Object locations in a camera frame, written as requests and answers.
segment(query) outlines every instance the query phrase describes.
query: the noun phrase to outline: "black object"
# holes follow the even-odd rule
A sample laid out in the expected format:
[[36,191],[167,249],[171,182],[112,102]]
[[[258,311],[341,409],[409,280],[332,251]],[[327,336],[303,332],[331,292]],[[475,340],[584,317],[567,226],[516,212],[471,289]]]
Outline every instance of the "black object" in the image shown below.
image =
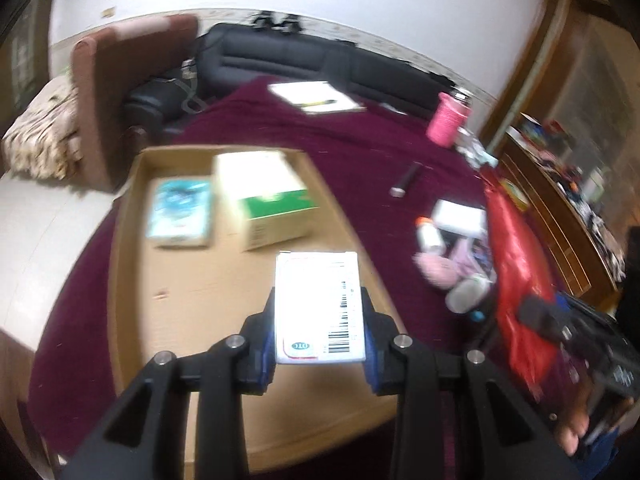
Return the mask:
[[[209,351],[159,352],[111,407],[64,468],[62,480],[182,478],[186,412],[199,391],[196,480],[248,478],[241,395],[261,395],[273,379],[273,289],[264,311],[239,335]],[[367,381],[398,395],[393,480],[444,478],[440,392],[458,410],[457,478],[577,480],[578,473],[514,387],[481,352],[440,354],[376,313],[362,289]]]
[[569,310],[527,296],[518,320],[543,338],[564,345],[567,352],[588,363],[594,389],[588,400],[589,429],[581,439],[580,453],[610,425],[615,407],[625,399],[640,398],[640,354],[620,331],[616,321],[587,304],[564,294]]
[[636,348],[640,348],[640,226],[627,234],[625,279],[616,309],[620,330]]
[[389,190],[389,195],[396,198],[402,198],[403,196],[405,196],[406,192],[409,189],[409,186],[412,184],[415,177],[418,175],[418,171],[422,167],[423,166],[420,162],[414,162],[409,167],[409,169],[406,170],[406,173],[402,176],[398,183]]
[[0,471],[2,480],[42,480],[0,420]]
[[275,22],[273,21],[273,11],[272,10],[261,10],[258,14],[255,15],[253,21],[251,22],[251,26],[255,30],[267,30],[268,28],[273,28]]
[[297,14],[287,14],[284,19],[277,25],[277,29],[283,34],[297,34],[302,32],[300,25],[300,16]]
[[[453,81],[399,59],[308,34],[285,35],[273,28],[257,32],[250,25],[218,23],[196,42],[197,97],[207,103],[257,77],[277,75],[290,81],[328,81],[342,92],[428,120],[438,107],[438,94],[453,87]],[[181,78],[176,68],[161,76]],[[151,80],[124,99],[126,126],[142,127],[153,143],[172,142],[193,120],[185,117],[183,100],[184,92],[176,85]]]
[[620,450],[595,480],[638,480],[640,478],[640,426],[622,436]]

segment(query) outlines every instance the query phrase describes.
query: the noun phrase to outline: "white box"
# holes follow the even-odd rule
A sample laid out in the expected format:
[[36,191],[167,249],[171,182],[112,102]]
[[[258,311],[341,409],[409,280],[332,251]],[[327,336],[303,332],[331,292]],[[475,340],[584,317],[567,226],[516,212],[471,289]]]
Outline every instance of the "white box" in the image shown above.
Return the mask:
[[277,363],[364,361],[358,255],[278,254],[274,316]]
[[216,157],[223,206],[243,251],[308,234],[316,204],[282,152],[234,152]]
[[479,207],[438,200],[431,220],[438,229],[467,238],[482,238],[486,234],[486,211]]

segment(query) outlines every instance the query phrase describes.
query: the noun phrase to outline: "dresser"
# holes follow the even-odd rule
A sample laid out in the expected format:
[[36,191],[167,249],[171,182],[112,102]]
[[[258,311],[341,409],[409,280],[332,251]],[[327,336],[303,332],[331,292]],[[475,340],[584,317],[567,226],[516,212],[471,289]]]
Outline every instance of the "dresser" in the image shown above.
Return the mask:
[[540,240],[548,247],[566,290],[598,310],[609,310],[618,289],[587,227],[556,183],[510,136],[498,153],[498,168],[526,195]]

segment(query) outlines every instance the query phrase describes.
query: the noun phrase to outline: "cardboard tray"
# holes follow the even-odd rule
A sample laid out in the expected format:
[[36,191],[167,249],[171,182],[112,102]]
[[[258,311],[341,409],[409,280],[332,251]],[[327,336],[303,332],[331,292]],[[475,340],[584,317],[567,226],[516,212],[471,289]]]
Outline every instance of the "cardboard tray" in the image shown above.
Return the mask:
[[[319,206],[311,235],[241,252],[238,236],[230,233],[225,212],[214,200],[210,247],[156,248],[146,240],[147,212],[160,182],[210,175],[218,153],[260,149],[163,146],[136,158],[111,251],[108,325],[117,393],[156,352],[203,352],[237,333],[246,316],[263,309],[281,250],[356,251],[360,281],[375,308],[391,314],[404,330],[358,237],[303,152],[281,150]],[[193,394],[185,478],[193,477],[196,406]],[[396,399],[370,392],[362,364],[279,365],[267,393],[244,396],[242,409],[249,467],[259,471],[300,462],[377,427],[394,416]]]

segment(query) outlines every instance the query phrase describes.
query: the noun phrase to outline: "cardboard box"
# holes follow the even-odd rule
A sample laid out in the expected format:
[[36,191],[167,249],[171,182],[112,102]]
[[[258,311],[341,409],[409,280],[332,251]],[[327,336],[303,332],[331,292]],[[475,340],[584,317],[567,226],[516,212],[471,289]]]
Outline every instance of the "cardboard box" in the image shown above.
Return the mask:
[[[369,257],[334,196],[305,153],[281,150],[318,205],[306,237],[241,251],[223,208],[214,204],[208,247],[165,249],[146,240],[148,208],[160,182],[207,176],[212,158],[242,146],[161,146],[135,160],[111,251],[109,343],[116,392],[161,350],[178,356],[203,352],[237,333],[260,312],[274,283],[276,254],[290,251],[356,251],[360,282],[379,312],[401,321]],[[193,478],[195,407],[191,398],[185,476]],[[393,397],[376,397],[362,364],[278,366],[262,397],[242,398],[244,435],[252,471],[301,462],[348,442],[396,412]]]
[[316,204],[280,151],[222,153],[216,189],[244,250],[309,234]]

